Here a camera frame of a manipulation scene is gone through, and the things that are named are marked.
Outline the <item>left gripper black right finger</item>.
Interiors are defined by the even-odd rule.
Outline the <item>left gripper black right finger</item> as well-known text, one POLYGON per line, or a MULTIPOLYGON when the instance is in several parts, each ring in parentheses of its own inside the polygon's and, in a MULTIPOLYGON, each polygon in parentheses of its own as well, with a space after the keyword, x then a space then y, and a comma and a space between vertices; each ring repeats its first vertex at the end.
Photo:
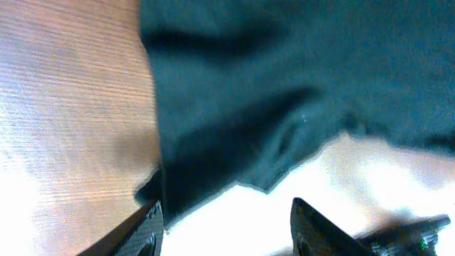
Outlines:
POLYGON ((293 256, 375 256, 301 198, 294 198, 290 216, 293 256))

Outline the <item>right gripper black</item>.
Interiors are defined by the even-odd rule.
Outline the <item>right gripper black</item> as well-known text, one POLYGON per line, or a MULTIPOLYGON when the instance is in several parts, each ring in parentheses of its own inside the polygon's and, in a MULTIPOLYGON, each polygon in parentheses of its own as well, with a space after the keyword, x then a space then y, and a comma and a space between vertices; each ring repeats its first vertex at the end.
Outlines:
POLYGON ((436 215, 394 223, 358 241, 379 256, 437 256, 438 234, 450 224, 448 215, 436 215))

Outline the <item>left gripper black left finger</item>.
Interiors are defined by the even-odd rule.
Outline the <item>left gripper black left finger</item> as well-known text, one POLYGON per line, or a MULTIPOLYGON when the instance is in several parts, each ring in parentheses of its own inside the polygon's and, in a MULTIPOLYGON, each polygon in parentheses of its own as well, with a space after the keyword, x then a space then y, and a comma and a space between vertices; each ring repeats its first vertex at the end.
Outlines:
POLYGON ((161 202, 152 200, 78 256, 159 256, 163 238, 161 202))

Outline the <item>black t-shirt white logo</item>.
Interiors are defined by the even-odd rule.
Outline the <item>black t-shirt white logo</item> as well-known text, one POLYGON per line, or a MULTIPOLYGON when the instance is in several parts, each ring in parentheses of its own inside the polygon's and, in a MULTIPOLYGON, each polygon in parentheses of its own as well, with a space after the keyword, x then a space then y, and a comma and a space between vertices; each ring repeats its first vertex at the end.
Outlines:
POLYGON ((143 0, 171 225, 232 182, 271 191, 347 132, 454 155, 454 2, 143 0))

